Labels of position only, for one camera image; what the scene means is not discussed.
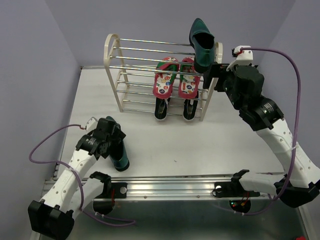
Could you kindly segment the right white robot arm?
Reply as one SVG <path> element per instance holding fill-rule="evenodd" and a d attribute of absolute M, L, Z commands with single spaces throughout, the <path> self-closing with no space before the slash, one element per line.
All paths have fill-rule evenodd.
<path fill-rule="evenodd" d="M 235 173 L 212 191 L 217 198 L 252 197 L 265 193 L 291 208 L 313 201 L 320 194 L 320 169 L 298 142 L 275 101 L 262 95 L 264 76 L 252 65 L 214 63 L 204 74 L 217 78 L 214 89 L 226 93 L 239 117 L 267 144 L 283 167 L 281 174 L 255 173 L 248 169 Z"/>

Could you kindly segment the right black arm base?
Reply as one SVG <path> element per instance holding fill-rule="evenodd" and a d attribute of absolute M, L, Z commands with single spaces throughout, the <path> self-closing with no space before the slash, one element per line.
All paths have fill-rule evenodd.
<path fill-rule="evenodd" d="M 244 190 L 239 183 L 231 181 L 216 182 L 211 194 L 216 198 L 231 198 L 231 209 L 241 214 L 247 214 L 251 209 L 251 198 L 261 195 L 259 192 Z"/>

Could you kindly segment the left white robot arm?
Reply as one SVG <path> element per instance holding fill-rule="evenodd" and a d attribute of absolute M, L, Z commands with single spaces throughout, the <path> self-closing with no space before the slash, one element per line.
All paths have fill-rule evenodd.
<path fill-rule="evenodd" d="M 122 146 L 126 134 L 111 116 L 92 117 L 65 169 L 39 201 L 27 209 L 31 229 L 54 240 L 65 240 L 73 230 L 76 217 L 96 197 L 115 197 L 111 177 L 95 171 L 85 184 L 82 179 L 99 158 L 106 159 Z"/>

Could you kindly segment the pink kids sandal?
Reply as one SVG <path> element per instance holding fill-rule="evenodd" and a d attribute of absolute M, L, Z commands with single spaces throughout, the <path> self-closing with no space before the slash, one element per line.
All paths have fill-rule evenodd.
<path fill-rule="evenodd" d="M 173 91 L 173 84 L 179 70 L 178 60 L 175 57 L 165 57 L 164 62 L 159 62 L 155 73 L 152 93 L 156 98 L 168 99 Z"/>
<path fill-rule="evenodd" d="M 197 97 L 201 79 L 200 76 L 190 75 L 197 73 L 194 67 L 194 60 L 194 57 L 185 57 L 179 67 L 181 74 L 179 75 L 178 95 L 187 100 Z"/>

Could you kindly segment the black sneaker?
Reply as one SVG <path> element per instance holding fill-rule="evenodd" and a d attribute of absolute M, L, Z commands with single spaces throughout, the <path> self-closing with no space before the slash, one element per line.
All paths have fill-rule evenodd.
<path fill-rule="evenodd" d="M 164 121 L 166 119 L 170 100 L 170 97 L 166 99 L 156 98 L 154 110 L 154 117 L 156 120 Z"/>
<path fill-rule="evenodd" d="M 198 107 L 198 100 L 185 99 L 183 108 L 183 118 L 185 121 L 192 121 L 195 118 L 196 110 Z"/>

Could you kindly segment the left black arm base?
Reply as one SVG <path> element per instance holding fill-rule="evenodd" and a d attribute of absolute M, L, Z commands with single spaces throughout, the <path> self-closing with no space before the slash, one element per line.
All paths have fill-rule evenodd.
<path fill-rule="evenodd" d="M 117 199 L 127 198 L 127 188 L 126 182 L 114 182 L 104 186 L 102 193 L 93 200 L 93 210 L 99 214 L 108 215 L 114 209 Z"/>

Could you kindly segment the green loafer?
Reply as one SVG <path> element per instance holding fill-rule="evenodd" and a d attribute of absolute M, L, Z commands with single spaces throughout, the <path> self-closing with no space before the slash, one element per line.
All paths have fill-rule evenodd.
<path fill-rule="evenodd" d="M 124 143 L 126 134 L 121 130 L 120 124 L 117 123 L 111 116 L 107 116 L 106 119 L 108 121 L 115 122 L 114 131 L 117 133 L 117 136 L 115 139 L 112 139 L 110 133 L 107 135 L 107 138 L 105 140 L 108 146 L 106 153 L 103 153 L 102 157 L 104 159 L 109 157 L 113 163 L 114 168 L 119 172 L 123 172 L 130 166 L 130 161 Z"/>
<path fill-rule="evenodd" d="M 215 37 L 200 18 L 192 23 L 189 43 L 194 49 L 194 68 L 202 74 L 215 61 Z"/>

